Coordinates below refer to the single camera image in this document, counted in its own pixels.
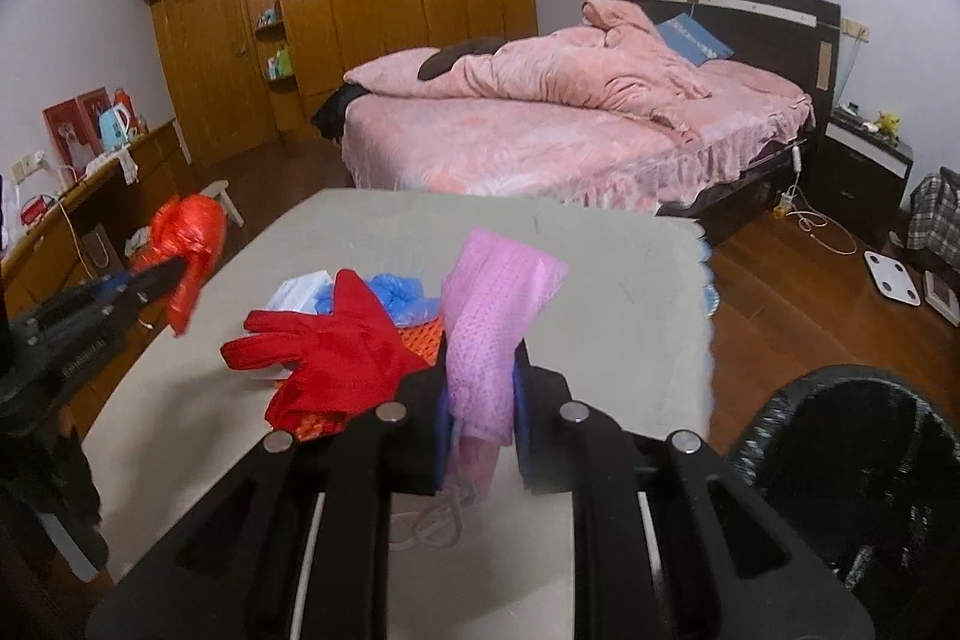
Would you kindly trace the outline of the dark nightstand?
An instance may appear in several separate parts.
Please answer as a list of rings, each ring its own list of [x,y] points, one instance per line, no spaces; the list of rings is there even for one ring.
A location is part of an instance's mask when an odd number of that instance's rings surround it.
[[[913,170],[913,150],[841,110],[822,124],[805,193],[812,205],[880,250]]]

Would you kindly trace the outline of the blue electric kettle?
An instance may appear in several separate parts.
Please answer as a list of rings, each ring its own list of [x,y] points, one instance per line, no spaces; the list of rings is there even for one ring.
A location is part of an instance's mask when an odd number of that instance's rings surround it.
[[[114,104],[98,117],[99,136],[106,151],[117,151],[140,135],[139,124],[124,104]]]

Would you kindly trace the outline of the plaid shirt on chair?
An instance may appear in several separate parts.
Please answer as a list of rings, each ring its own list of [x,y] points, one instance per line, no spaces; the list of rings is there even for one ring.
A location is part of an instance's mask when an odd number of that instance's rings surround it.
[[[960,263],[958,174],[948,167],[926,175],[911,193],[907,248],[935,255],[950,268]]]

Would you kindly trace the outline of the blue pillow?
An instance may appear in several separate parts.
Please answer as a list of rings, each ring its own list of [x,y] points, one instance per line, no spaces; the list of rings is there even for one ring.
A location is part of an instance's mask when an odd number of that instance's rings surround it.
[[[695,67],[711,60],[727,60],[734,49],[700,25],[690,14],[681,13],[656,26],[664,44]]]

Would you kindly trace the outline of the wooden side desk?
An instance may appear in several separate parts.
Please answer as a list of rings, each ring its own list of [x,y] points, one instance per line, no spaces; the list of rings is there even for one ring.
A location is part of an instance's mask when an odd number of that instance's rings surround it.
[[[192,188],[178,127],[167,122],[130,148],[137,180],[129,184],[112,159],[71,187],[3,260],[3,292],[11,315],[25,312],[112,265],[127,263],[128,239],[148,226],[172,197]]]

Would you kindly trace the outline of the white bathroom scale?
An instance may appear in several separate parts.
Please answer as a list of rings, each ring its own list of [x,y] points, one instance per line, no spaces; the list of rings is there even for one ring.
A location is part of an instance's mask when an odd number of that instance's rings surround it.
[[[872,250],[864,252],[864,263],[880,296],[910,307],[919,307],[923,303],[903,263]]]

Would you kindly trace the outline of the blue plastic bag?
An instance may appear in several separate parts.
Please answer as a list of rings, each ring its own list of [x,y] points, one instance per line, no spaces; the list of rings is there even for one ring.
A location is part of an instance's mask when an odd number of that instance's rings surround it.
[[[340,269],[331,283],[322,284],[306,305],[309,315],[379,326],[390,321],[397,328],[425,325],[438,319],[439,310],[439,299],[428,298],[416,278],[381,273],[365,280],[348,268]]]

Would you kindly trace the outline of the pink crumpled duvet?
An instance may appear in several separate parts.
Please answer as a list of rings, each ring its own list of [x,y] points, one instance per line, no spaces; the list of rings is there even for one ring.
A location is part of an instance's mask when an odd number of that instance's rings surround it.
[[[675,53],[641,7],[587,0],[578,26],[503,44],[493,53],[457,58],[446,73],[421,80],[433,53],[410,49],[345,73],[379,96],[402,99],[501,99],[618,113],[630,120],[685,124],[672,112],[713,96],[697,67]]]

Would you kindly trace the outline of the yellow plush toy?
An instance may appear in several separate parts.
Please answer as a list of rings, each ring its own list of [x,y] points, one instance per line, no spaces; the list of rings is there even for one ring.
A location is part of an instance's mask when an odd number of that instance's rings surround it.
[[[875,120],[875,130],[887,140],[896,140],[900,133],[900,119],[895,113],[880,112]]]

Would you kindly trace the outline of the pink bed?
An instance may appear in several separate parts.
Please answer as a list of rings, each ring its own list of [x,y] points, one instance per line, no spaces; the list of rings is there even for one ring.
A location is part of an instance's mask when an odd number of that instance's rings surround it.
[[[814,121],[788,80],[736,62],[713,92],[656,120],[501,99],[377,96],[345,83],[314,112],[359,188],[431,191],[638,213],[698,214],[788,164]]]

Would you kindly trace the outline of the red glove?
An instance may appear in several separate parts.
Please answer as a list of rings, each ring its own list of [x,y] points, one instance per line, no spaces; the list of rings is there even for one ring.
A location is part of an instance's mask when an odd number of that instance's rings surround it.
[[[249,372],[285,367],[290,375],[268,401],[265,420],[301,440],[342,432],[348,420],[392,399],[402,378],[428,367],[390,321],[254,310],[244,330],[221,346],[224,364]]]

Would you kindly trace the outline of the red plastic bag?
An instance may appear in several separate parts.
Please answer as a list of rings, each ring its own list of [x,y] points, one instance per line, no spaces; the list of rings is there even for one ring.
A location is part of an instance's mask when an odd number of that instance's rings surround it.
[[[166,298],[166,318],[174,335],[189,328],[200,291],[223,252],[228,220],[220,203],[202,193],[167,200],[149,223],[149,242],[133,260],[133,271],[181,259],[184,274]]]

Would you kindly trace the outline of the book on floor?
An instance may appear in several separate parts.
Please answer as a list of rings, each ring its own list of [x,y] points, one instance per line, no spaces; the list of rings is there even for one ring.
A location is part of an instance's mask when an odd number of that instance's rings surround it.
[[[960,326],[960,305],[958,305],[957,294],[947,286],[946,281],[941,280],[931,271],[924,273],[924,301],[953,328]]]

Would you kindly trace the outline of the white medicine box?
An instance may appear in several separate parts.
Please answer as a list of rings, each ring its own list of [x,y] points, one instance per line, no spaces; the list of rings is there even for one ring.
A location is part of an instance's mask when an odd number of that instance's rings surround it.
[[[277,291],[268,299],[265,310],[316,315],[317,299],[322,292],[329,291],[332,284],[334,278],[325,269],[290,278],[278,286]]]

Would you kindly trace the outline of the dark wooden headboard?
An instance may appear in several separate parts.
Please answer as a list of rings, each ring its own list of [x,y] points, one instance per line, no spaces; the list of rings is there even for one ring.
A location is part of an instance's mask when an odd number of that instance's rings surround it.
[[[663,23],[685,13],[732,49],[741,64],[804,89],[817,119],[830,115],[838,71],[841,7],[827,0],[628,0]]]

